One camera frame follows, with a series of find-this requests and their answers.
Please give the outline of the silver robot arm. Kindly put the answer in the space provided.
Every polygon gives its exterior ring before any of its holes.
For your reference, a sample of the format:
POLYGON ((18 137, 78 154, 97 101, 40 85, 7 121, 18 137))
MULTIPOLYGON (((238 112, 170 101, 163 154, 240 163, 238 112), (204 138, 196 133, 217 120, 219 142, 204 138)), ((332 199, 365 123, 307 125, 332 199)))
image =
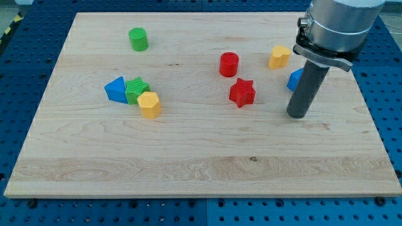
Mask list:
POLYGON ((350 71, 366 44, 385 0, 312 0, 298 18, 293 52, 306 58, 286 112, 295 119, 309 110, 330 68, 350 71))

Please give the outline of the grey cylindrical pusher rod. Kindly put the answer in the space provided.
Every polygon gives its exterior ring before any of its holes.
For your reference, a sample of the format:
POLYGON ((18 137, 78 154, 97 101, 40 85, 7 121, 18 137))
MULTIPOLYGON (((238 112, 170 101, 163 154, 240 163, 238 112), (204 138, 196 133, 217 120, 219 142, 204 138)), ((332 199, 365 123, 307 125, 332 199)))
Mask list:
POLYGON ((305 62, 301 77, 286 108, 290 117, 295 119, 305 117, 329 68, 309 60, 305 62))

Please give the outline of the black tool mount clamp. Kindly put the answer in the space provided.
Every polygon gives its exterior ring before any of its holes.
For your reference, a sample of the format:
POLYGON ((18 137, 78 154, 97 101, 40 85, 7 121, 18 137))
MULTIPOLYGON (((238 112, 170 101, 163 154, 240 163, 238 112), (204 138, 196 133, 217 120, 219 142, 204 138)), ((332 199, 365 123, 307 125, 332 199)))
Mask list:
POLYGON ((322 26, 311 16, 298 18, 297 26, 293 51, 321 67, 337 67, 348 72, 366 44, 365 31, 334 31, 322 26))

